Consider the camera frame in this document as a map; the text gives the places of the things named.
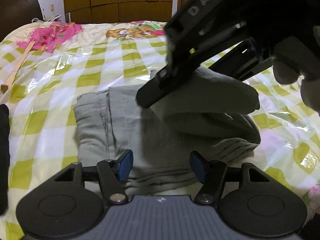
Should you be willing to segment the gloved right hand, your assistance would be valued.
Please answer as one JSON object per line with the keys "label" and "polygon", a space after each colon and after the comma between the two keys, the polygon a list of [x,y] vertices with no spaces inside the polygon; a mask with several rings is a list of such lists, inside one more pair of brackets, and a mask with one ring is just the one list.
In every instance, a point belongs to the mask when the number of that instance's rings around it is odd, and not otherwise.
{"label": "gloved right hand", "polygon": [[313,53],[294,37],[283,40],[274,50],[273,74],[281,85],[292,84],[302,76],[301,98],[319,113],[319,47]]}

